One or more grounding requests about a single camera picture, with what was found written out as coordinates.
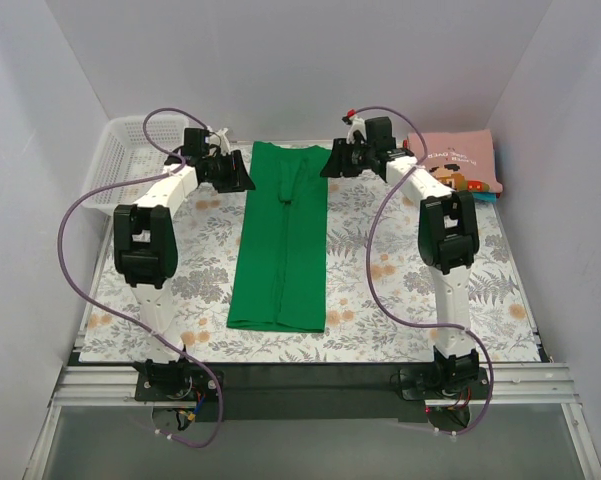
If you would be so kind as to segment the green t shirt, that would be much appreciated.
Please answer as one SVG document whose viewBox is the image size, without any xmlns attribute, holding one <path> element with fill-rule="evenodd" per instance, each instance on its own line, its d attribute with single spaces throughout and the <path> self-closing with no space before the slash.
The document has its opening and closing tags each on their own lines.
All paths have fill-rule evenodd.
<svg viewBox="0 0 601 480">
<path fill-rule="evenodd" d="M 227 325 L 321 333 L 326 323 L 329 150 L 253 145 L 248 193 Z"/>
</svg>

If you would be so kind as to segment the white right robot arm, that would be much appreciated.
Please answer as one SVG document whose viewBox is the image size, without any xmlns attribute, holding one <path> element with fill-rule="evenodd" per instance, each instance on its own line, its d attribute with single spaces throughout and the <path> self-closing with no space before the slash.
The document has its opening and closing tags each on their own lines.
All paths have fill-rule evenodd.
<svg viewBox="0 0 601 480">
<path fill-rule="evenodd" d="M 480 340 L 471 332 L 469 278 L 479 251 L 473 195 L 456 191 L 429 173 L 423 156 L 399 147 L 388 117 L 361 118 L 351 110 L 343 122 L 349 130 L 333 142 L 321 174 L 352 178 L 373 171 L 392 194 L 401 193 L 419 208 L 418 251 L 434 286 L 438 337 L 432 362 L 397 381 L 416 395 L 436 391 L 455 397 L 479 378 Z"/>
</svg>

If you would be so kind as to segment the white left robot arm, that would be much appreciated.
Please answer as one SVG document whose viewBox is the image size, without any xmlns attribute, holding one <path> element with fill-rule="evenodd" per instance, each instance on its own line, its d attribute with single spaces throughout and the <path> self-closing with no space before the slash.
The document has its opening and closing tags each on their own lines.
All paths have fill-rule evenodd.
<svg viewBox="0 0 601 480">
<path fill-rule="evenodd" d="M 171 324 L 176 316 L 170 281 L 178 266 L 173 217 L 199 185 L 208 183 L 219 193 L 253 190 L 242 154 L 232 149 L 228 130 L 184 130 L 183 144 L 168 155 L 163 173 L 132 204 L 118 205 L 114 220 L 114 264 L 131 287 L 140 306 L 140 322 L 160 335 L 172 349 L 155 340 L 152 358 L 137 365 L 147 384 L 172 400 L 189 399 L 196 387 L 179 351 L 182 342 Z"/>
</svg>

